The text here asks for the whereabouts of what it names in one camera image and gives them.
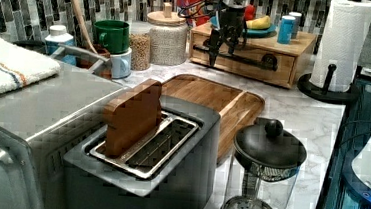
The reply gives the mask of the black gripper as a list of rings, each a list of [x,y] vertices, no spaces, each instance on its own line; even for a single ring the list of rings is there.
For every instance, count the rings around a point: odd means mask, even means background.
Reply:
[[[228,42],[228,53],[233,54],[236,46],[239,43],[244,30],[243,18],[245,15],[245,8],[239,5],[231,7],[225,3],[220,4],[218,9],[218,23],[219,29],[212,29],[210,34],[209,47],[209,66],[213,67],[219,53],[218,42],[221,37],[230,38]]]

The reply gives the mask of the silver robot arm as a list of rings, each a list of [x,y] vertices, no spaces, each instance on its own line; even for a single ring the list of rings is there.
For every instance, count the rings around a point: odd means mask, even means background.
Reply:
[[[243,32],[247,30],[245,22],[245,9],[251,0],[219,0],[216,7],[217,28],[213,28],[208,41],[209,66],[214,66],[220,47],[226,44],[229,51],[239,46]]]

